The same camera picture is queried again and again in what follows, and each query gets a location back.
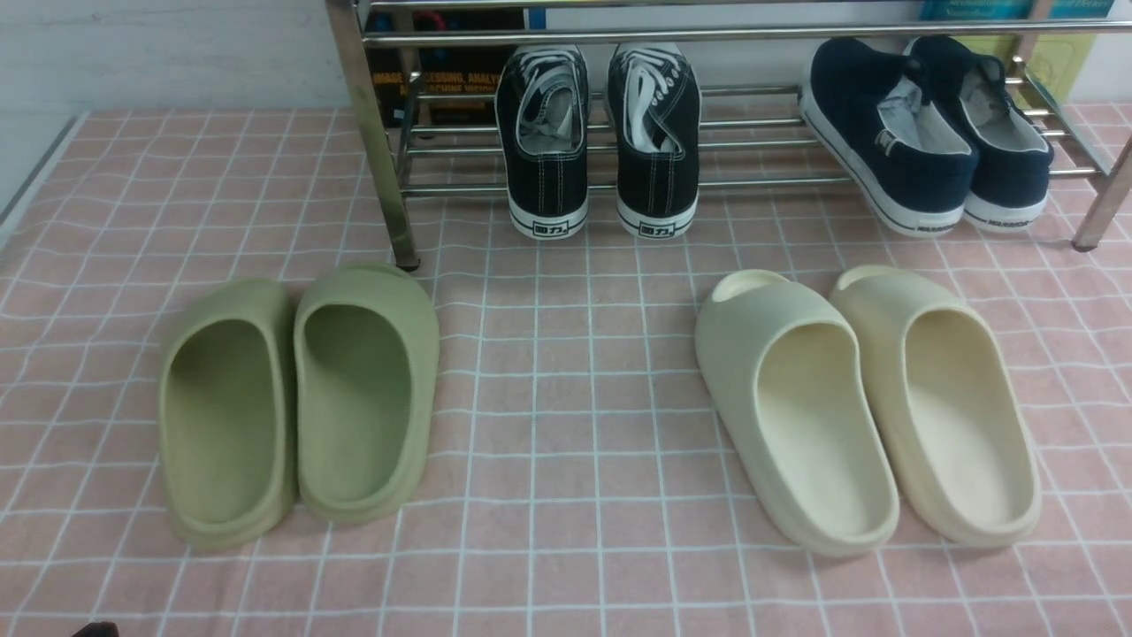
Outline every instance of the shoe insole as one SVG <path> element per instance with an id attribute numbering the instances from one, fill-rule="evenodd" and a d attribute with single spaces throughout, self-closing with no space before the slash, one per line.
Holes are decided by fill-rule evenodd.
<path id="1" fill-rule="evenodd" d="M 226 523 L 268 490 L 274 379 L 264 335 L 245 321 L 208 326 L 180 348 L 165 394 L 170 489 L 182 514 Z"/>
<path id="2" fill-rule="evenodd" d="M 357 501 L 393 475 L 409 428 L 409 359 L 378 313 L 346 304 L 315 310 L 306 322 L 302 407 L 311 436 L 300 450 L 319 498 Z"/>
<path id="3" fill-rule="evenodd" d="M 841 328 L 804 326 L 771 346 L 756 381 L 767 450 L 798 506 L 834 537 L 873 532 L 891 509 L 855 365 Z"/>
<path id="4" fill-rule="evenodd" d="M 979 526 L 1018 519 L 1034 485 L 1026 440 L 994 344 L 969 316 L 929 311 L 909 330 L 916 431 L 950 501 Z"/>

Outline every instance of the navy slip-on shoe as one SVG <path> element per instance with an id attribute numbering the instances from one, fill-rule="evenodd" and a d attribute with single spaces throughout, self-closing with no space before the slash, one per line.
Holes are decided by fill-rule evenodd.
<path id="1" fill-rule="evenodd" d="M 979 150 L 964 207 L 992 232 L 1014 232 L 1046 207 L 1053 146 L 1006 92 L 1002 61 L 947 36 L 918 37 L 906 50 L 924 64 L 936 102 Z"/>
<path id="2" fill-rule="evenodd" d="M 799 109 L 892 230 L 937 236 L 959 223 L 978 150 L 936 106 L 924 69 L 854 38 L 817 48 Z"/>

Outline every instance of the pink tiled floor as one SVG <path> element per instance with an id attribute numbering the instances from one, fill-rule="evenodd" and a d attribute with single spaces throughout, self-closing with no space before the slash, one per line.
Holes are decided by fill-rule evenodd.
<path id="1" fill-rule="evenodd" d="M 1132 126 L 1132 105 L 1079 114 L 1109 153 Z M 830 164 L 815 149 L 705 165 L 779 161 Z M 0 631 L 66 637 L 88 618 L 126 637 L 1132 630 L 1132 221 L 1074 252 L 1084 188 L 1058 183 L 1028 234 L 964 225 L 940 241 L 882 230 L 854 193 L 705 195 L 684 239 L 648 244 L 608 198 L 586 232 L 540 246 L 498 200 L 414 201 L 417 276 L 445 338 L 413 502 L 333 530 L 298 507 L 259 542 L 197 556 L 170 531 L 156 471 L 168 318 L 234 276 L 298 293 L 335 264 L 388 258 L 387 242 L 345 112 L 93 117 L 0 260 Z M 696 299 L 739 267 L 826 291 L 861 262 L 924 272 L 997 333 L 1045 491 L 1015 548 L 943 542 L 904 507 L 883 550 L 820 559 L 753 497 L 695 370 Z"/>

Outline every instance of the shoe rack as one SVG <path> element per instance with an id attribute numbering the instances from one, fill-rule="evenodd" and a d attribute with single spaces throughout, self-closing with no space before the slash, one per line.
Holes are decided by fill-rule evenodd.
<path id="1" fill-rule="evenodd" d="M 370 10 L 389 12 L 393 16 L 394 31 L 380 34 L 366 34 L 359 20 L 359 1 L 369 2 Z M 712 5 L 743 5 L 760 0 L 711 0 Z M 462 46 L 524 45 L 524 44 L 595 44 L 620 42 L 703 42 L 703 41 L 739 41 L 739 40 L 789 40 L 789 38 L 826 38 L 826 37 L 878 37 L 878 36 L 918 36 L 918 35 L 1014 35 L 1017 37 L 1013 63 L 1010 64 L 1012 85 L 1030 104 L 1027 114 L 1043 124 L 1044 134 L 1060 143 L 1061 152 L 1072 161 L 1071 167 L 1057 167 L 1050 175 L 1057 179 L 1087 179 L 1097 192 L 1083 221 L 1073 236 L 1073 247 L 1088 251 L 1097 247 L 1105 230 L 1108 227 L 1121 204 L 1132 190 L 1132 140 L 1121 152 L 1115 163 L 1109 162 L 1095 150 L 1081 137 L 1074 126 L 1066 121 L 1061 106 L 1048 91 L 1030 72 L 1026 61 L 1034 51 L 1037 37 L 1045 33 L 1130 33 L 1132 20 L 1074 19 L 1050 20 L 1049 9 L 1053 0 L 1036 0 L 1029 16 L 1020 20 L 995 21 L 917 21 L 902 24 L 835 24 L 835 25 L 782 25 L 782 26 L 746 26 L 715 28 L 640 28 L 640 29 L 584 29 L 584 31 L 458 31 L 414 33 L 412 12 L 420 10 L 461 10 L 461 9 L 498 9 L 498 8 L 593 8 L 593 7 L 640 7 L 674 6 L 703 3 L 697 0 L 325 0 L 331 18 L 331 29 L 337 44 L 338 57 L 359 131 L 369 160 L 369 167 L 377 188 L 377 197 L 385 217 L 389 241 L 396 256 L 396 262 L 403 269 L 412 270 L 420 265 L 413 240 L 412 224 L 405 209 L 409 197 L 443 197 L 443 196 L 504 196 L 506 183 L 410 183 L 413 158 L 418 156 L 470 156 L 492 155 L 500 153 L 497 145 L 460 144 L 468 136 L 489 136 L 495 132 L 494 126 L 435 126 L 429 118 L 429 103 L 438 100 L 453 98 L 487 101 L 492 100 L 490 93 L 483 94 L 429 94 L 424 91 L 421 75 L 421 48 L 443 46 L 446 49 Z M 370 79 L 370 70 L 366 61 L 366 49 L 395 49 L 400 53 L 403 77 L 406 88 L 405 112 L 417 112 L 417 123 L 413 117 L 406 115 L 406 122 L 401 130 L 396 147 L 381 123 L 377 96 Z M 738 95 L 790 95 L 798 92 L 797 86 L 706 86 L 703 96 L 729 97 Z M 601 95 L 595 94 L 594 100 Z M 704 121 L 704 130 L 771 128 L 788 129 L 801 127 L 797 117 L 773 119 L 732 119 Z M 606 123 L 591 123 L 590 131 L 607 130 Z M 435 136 L 452 137 L 456 144 L 452 146 L 420 146 L 415 141 Z M 608 149 L 608 144 L 591 143 L 591 152 Z M 797 148 L 817 145 L 813 138 L 758 139 L 741 141 L 704 141 L 702 150 L 754 150 L 771 148 Z M 730 188 L 784 188 L 791 186 L 834 186 L 851 182 L 844 173 L 825 175 L 799 175 L 796 178 L 758 178 L 701 181 L 704 190 Z M 611 190 L 614 183 L 591 183 L 591 190 Z"/>

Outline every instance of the black canvas sneaker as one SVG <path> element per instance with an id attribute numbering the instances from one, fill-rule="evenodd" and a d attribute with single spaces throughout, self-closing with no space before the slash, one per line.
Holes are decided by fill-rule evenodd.
<path id="1" fill-rule="evenodd" d="M 675 44 L 614 51 L 606 113 L 617 134 L 617 213 L 629 233 L 684 233 L 700 199 L 700 85 Z"/>
<path id="2" fill-rule="evenodd" d="M 511 221 L 532 239 L 565 239 L 589 212 L 590 83 L 577 46 L 521 46 L 496 88 Z"/>

